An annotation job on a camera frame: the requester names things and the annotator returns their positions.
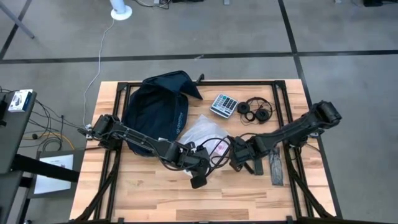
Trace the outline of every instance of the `calculator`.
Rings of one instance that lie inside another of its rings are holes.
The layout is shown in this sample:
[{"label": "calculator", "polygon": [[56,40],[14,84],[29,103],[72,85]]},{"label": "calculator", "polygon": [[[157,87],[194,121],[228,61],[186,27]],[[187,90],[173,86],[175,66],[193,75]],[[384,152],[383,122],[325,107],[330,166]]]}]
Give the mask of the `calculator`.
[{"label": "calculator", "polygon": [[229,118],[234,112],[236,104],[238,104],[238,102],[232,99],[232,97],[220,94],[214,100],[210,110],[224,118]]}]

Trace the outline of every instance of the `black desk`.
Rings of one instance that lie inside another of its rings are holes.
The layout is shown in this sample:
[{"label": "black desk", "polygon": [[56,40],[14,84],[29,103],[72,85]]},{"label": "black desk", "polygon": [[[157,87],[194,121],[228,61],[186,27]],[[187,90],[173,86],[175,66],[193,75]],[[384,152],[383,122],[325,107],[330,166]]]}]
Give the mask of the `black desk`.
[{"label": "black desk", "polygon": [[[14,93],[0,93],[0,99],[2,99],[4,95],[7,95],[6,102],[9,104]],[[18,151],[19,144],[24,135],[30,114],[32,113],[35,100],[36,93],[33,92],[32,98],[30,99],[25,112],[10,113],[7,111],[4,114],[3,120],[7,122],[7,125],[5,127],[0,126],[0,174],[6,174],[11,169],[11,164]]]},{"label": "black desk", "polygon": [[[7,95],[6,102],[9,104],[14,94],[0,93],[0,99],[4,95]],[[0,223],[7,222],[12,203],[22,179],[23,171],[16,170],[10,172],[10,169],[33,110],[35,99],[36,93],[33,92],[25,112],[10,113],[7,111],[3,117],[7,125],[5,127],[0,126]]]},{"label": "black desk", "polygon": [[[0,100],[6,95],[9,104],[14,93],[0,93]],[[77,182],[79,172],[40,162],[17,154],[19,144],[32,113],[36,93],[33,92],[25,112],[6,111],[0,126],[0,224],[6,223],[14,202],[18,187],[30,187],[32,178],[23,177],[23,172],[40,174],[47,177]]]}]

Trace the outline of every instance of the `white paper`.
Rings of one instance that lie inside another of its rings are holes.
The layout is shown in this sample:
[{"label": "white paper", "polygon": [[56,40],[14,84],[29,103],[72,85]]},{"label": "white paper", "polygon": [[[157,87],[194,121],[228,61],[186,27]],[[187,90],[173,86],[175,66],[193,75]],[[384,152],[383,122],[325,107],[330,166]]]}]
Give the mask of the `white paper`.
[{"label": "white paper", "polygon": [[[40,158],[40,161],[70,170],[72,170],[73,167],[73,155]],[[37,175],[34,194],[44,194],[59,190],[68,190],[70,189],[70,185],[71,183],[66,180],[58,180]]]}]

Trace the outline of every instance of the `headphone ear cup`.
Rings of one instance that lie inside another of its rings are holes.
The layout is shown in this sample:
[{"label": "headphone ear cup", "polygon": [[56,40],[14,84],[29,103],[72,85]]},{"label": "headphone ear cup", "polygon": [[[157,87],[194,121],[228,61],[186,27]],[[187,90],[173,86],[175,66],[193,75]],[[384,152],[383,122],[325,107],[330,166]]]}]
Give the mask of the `headphone ear cup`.
[{"label": "headphone ear cup", "polygon": [[246,118],[247,121],[251,122],[256,119],[256,115],[252,111],[249,111],[246,114],[244,114],[244,118]]},{"label": "headphone ear cup", "polygon": [[236,110],[240,114],[247,114],[248,112],[250,112],[250,105],[248,103],[246,103],[246,102],[238,103],[236,108],[237,108]]},{"label": "headphone ear cup", "polygon": [[269,112],[265,109],[258,109],[255,114],[256,118],[259,120],[260,124],[265,123],[269,120]]}]

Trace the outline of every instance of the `black floor line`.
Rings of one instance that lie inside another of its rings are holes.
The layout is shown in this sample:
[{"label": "black floor line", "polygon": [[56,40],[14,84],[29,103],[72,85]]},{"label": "black floor line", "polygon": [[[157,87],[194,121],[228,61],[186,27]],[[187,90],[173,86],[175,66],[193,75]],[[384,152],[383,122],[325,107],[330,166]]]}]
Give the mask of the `black floor line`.
[{"label": "black floor line", "polygon": [[[181,55],[138,55],[138,56],[101,57],[101,61],[133,62],[133,61],[148,61],[148,60],[192,60],[192,59],[217,59],[217,58],[221,59],[221,58],[269,58],[269,57],[327,57],[327,56],[356,56],[356,55],[358,56],[359,55],[398,55],[398,50],[355,50],[355,51],[296,52],[296,53],[254,52],[254,53],[181,54]],[[98,57],[28,58],[28,59],[4,59],[0,60],[0,64],[78,63],[78,62],[97,62],[97,61]]]},{"label": "black floor line", "polygon": [[[304,89],[305,97],[307,99],[308,106],[311,106],[312,105],[312,101],[311,101],[310,92],[308,90],[307,81],[305,80],[303,67],[302,67],[302,64],[301,64],[301,61],[300,61],[300,54],[297,52],[297,46],[296,46],[296,43],[295,43],[295,40],[294,40],[294,35],[293,35],[292,27],[290,26],[289,17],[287,15],[285,4],[284,4],[283,0],[278,0],[278,3],[279,3],[280,11],[282,13],[282,17],[283,17],[283,20],[284,20],[284,23],[285,23],[285,28],[286,28],[287,36],[289,38],[290,48],[292,49],[292,52],[293,52],[293,55],[294,55],[293,58],[294,58],[294,64],[295,64],[296,70],[297,70],[297,75],[302,81],[303,89]],[[323,148],[322,140],[320,138],[318,139],[318,143],[319,143],[319,148],[320,148],[321,157],[322,157],[322,161],[323,161],[323,166],[325,168],[326,178],[327,178],[328,183],[329,183],[331,197],[332,197],[332,200],[333,200],[333,204],[335,206],[336,215],[338,217],[340,217],[340,218],[343,218],[342,214],[341,214],[341,208],[340,208],[340,205],[338,203],[337,194],[336,194],[335,186],[334,186],[334,183],[333,183],[333,179],[331,178],[331,173],[330,173],[328,161],[327,161],[327,158],[326,158],[326,155],[325,155],[325,149]]]},{"label": "black floor line", "polygon": [[330,52],[297,52],[299,57],[324,57],[324,56],[360,56],[360,55],[397,55],[398,50],[348,50]]},{"label": "black floor line", "polygon": [[[193,59],[215,59],[215,58],[263,58],[263,57],[291,57],[291,52],[252,52],[252,53],[225,53],[225,54],[181,54],[181,55],[141,55],[141,56],[117,56],[101,57],[102,62],[127,62],[146,60],[193,60]],[[98,57],[80,58],[34,58],[34,59],[7,59],[0,60],[3,64],[18,63],[74,63],[74,62],[97,62]]]},{"label": "black floor line", "polygon": [[[32,2],[32,0],[26,0],[25,5],[22,8],[22,11],[21,11],[21,13],[18,16],[18,19],[20,21],[23,20],[25,14],[26,14],[26,11],[29,8],[31,2]],[[17,24],[14,24],[14,27],[12,27],[12,30],[11,30],[10,34],[8,35],[7,40],[4,43],[4,45],[3,45],[3,47],[2,47],[2,49],[0,51],[0,60],[2,60],[4,58],[4,56],[5,56],[5,54],[7,53],[7,50],[10,47],[11,42],[12,42],[17,30],[18,30],[18,26],[17,26]]]}]

